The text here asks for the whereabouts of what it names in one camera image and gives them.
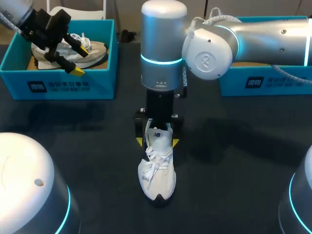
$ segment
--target round white dome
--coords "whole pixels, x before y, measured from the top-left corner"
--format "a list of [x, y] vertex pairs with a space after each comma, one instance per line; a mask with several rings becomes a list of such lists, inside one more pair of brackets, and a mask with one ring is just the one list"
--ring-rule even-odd
[[38, 142], [0, 133], [0, 233], [28, 223], [46, 202], [53, 181], [52, 159]]
[[186, 16], [187, 8], [175, 0], [150, 0], [143, 4], [142, 13], [161, 19], [176, 19]]

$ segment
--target blue led ring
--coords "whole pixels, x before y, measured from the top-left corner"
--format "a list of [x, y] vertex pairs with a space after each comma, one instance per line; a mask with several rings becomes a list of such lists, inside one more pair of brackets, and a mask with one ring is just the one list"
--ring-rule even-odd
[[293, 177], [295, 174], [293, 174], [292, 179], [291, 179], [291, 183], [289, 185], [289, 200], [291, 202], [291, 206], [292, 206], [292, 210], [294, 212], [294, 215], [297, 217], [298, 221], [301, 223], [301, 225], [305, 228], [305, 230], [307, 230], [310, 234], [312, 234], [312, 232], [310, 231], [310, 229], [302, 222], [301, 218], [299, 217], [299, 215], [297, 214], [296, 210], [294, 209], [293, 206], [293, 201], [292, 201], [292, 195], [291, 195], [291, 190], [292, 190], [292, 182], [293, 182]]
[[69, 188], [67, 186], [67, 190], [68, 190], [68, 207], [67, 207], [67, 212], [66, 212], [66, 215], [65, 215], [65, 218], [62, 222], [62, 224], [60, 225], [60, 227], [58, 228], [57, 232], [55, 234], [59, 234], [59, 232], [62, 230], [62, 228], [64, 227], [64, 224], [67, 220], [67, 217], [68, 217], [68, 214], [69, 214], [69, 209], [70, 209], [70, 192], [69, 192]]
[[141, 58], [144, 59], [145, 61], [149, 62], [149, 63], [158, 64], [158, 65], [171, 65], [171, 64], [176, 64], [176, 63], [179, 63], [182, 61], [182, 59], [180, 58], [178, 60], [170, 61], [170, 62], [158, 62], [158, 61], [153, 61], [153, 60], [150, 60], [148, 58], [145, 58], [143, 55], [141, 55]]

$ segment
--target white cable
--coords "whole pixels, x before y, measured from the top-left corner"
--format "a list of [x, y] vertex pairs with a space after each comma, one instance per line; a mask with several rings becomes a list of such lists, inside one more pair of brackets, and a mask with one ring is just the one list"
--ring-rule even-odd
[[0, 19], [6, 25], [8, 25], [10, 28], [12, 28], [15, 32], [17, 32], [18, 34], [21, 34], [21, 30], [19, 28], [17, 28], [13, 23], [11, 23], [11, 21], [9, 21], [1, 12], [0, 12]]
[[241, 22], [238, 18], [235, 18], [233, 16], [227, 16], [227, 15], [222, 15], [222, 16], [215, 16], [215, 17], [212, 17], [208, 20], [206, 20], [204, 22], [204, 24], [207, 24], [207, 25], [211, 25], [213, 23], [216, 23], [216, 22], [219, 22], [219, 21], [222, 21], [222, 20], [228, 20], [228, 21], [234, 21], [234, 22]]
[[304, 84], [312, 84], [312, 80], [306, 80], [306, 79], [302, 79], [302, 78], [299, 78], [299, 77], [295, 77], [291, 74], [289, 74], [288, 72], [285, 72], [283, 71], [282, 69], [280, 69], [279, 66], [277, 65], [271, 65], [271, 67], [276, 70], [278, 73], [282, 74], [283, 76], [289, 78], [289, 79], [293, 79], [297, 82], [300, 82], [300, 83], [304, 83]]

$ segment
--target white sneaker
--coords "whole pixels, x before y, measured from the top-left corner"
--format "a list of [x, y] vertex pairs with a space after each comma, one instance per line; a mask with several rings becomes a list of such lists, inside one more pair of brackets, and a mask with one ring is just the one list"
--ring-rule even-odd
[[[72, 50], [71, 46], [65, 42], [65, 40], [58, 44], [57, 51], [59, 52], [59, 55], [64, 56], [64, 58], [70, 62], [74, 62], [81, 69], [95, 67], [107, 60], [107, 46], [104, 43], [90, 41], [90, 39], [84, 37], [84, 34], [82, 34], [82, 37], [77, 34], [71, 34], [71, 36], [74, 39], [81, 41], [81, 44], [88, 51], [89, 55], [85, 58], [82, 57], [76, 51]], [[35, 65], [39, 70], [60, 68], [60, 65], [56, 62], [50, 63], [47, 61], [44, 58], [45, 51], [39, 49], [33, 43], [31, 44], [31, 50], [35, 57]]]
[[148, 120], [145, 129], [147, 161], [142, 159], [137, 172], [145, 195], [157, 203], [168, 200], [176, 187], [176, 173], [173, 165], [172, 128], [167, 131], [150, 128]]

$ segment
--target yellow gripper tip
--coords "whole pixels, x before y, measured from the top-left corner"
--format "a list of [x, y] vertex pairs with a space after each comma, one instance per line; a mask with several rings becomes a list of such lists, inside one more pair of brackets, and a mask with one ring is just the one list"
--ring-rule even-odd
[[81, 70], [79, 67], [75, 67], [75, 69], [73, 70], [73, 71], [71, 71], [71, 75], [74, 75], [74, 76], [76, 76], [76, 77], [81, 77], [81, 76], [83, 76], [84, 75], [84, 71], [83, 70]]

